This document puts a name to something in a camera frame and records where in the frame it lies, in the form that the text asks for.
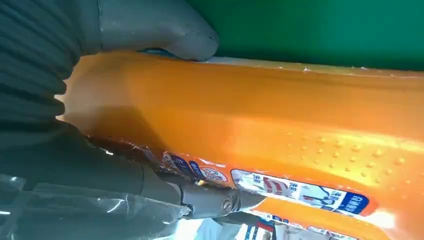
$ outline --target clear plastic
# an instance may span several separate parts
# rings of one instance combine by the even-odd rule
[[[190,212],[126,193],[30,186],[0,174],[0,240],[154,240],[172,235]]]

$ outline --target orange plastic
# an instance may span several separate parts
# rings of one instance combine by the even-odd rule
[[[64,119],[217,164],[361,193],[395,226],[268,198],[257,210],[361,240],[424,239],[424,74],[240,60],[85,57]]]

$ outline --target blue label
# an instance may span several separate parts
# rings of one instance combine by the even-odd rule
[[[275,216],[275,215],[272,216],[272,220],[279,221],[279,222],[283,221],[283,219],[281,217]]]
[[[175,155],[171,155],[171,159],[173,161],[173,163],[175,164],[175,166],[187,177],[193,177],[196,178],[196,175],[193,173],[192,169],[190,168],[190,166],[187,164],[187,162],[179,157],[179,156],[175,156]]]
[[[260,220],[259,220],[259,222],[261,223],[261,224],[263,224],[263,225],[266,225],[266,226],[269,226],[269,227],[274,227],[274,225],[275,225],[275,223],[273,222],[273,221],[267,221],[267,220],[265,220],[265,219],[263,219],[263,218],[261,218]]]
[[[253,239],[256,239],[256,236],[258,235],[258,230],[259,230],[259,227],[254,228]]]
[[[362,210],[367,207],[369,202],[370,200],[361,194],[347,192],[337,209],[353,214],[360,214]]]
[[[244,240],[249,240],[251,238],[251,231],[252,231],[253,226],[249,225],[247,227],[247,232],[246,232],[246,236],[244,237]]]
[[[206,180],[205,176],[203,176],[202,171],[200,170],[199,165],[195,161],[190,161],[191,169],[193,169],[194,174],[202,180]]]

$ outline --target raised dots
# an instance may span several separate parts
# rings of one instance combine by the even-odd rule
[[[383,155],[383,151],[381,151],[380,149],[376,150],[373,154],[372,154],[375,158],[379,158]]]
[[[366,167],[372,169],[376,164],[374,162],[369,162]]]
[[[394,164],[395,165],[398,165],[398,166],[403,165],[404,163],[405,163],[405,159],[404,158],[398,158],[398,159],[396,159],[394,161]]]
[[[325,139],[325,138],[323,138],[323,137],[320,137],[320,138],[317,140],[317,142],[318,142],[319,144],[324,144],[324,143],[326,142],[326,139]]]
[[[353,145],[352,150],[355,152],[359,152],[361,150],[361,146],[358,144]]]
[[[336,146],[336,147],[338,147],[338,148],[343,147],[343,145],[345,145],[345,143],[344,143],[344,142],[342,142],[342,141],[336,141],[336,142],[335,142],[335,146]]]

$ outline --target green wall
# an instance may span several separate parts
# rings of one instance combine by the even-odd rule
[[[424,71],[424,0],[188,0],[219,56]]]

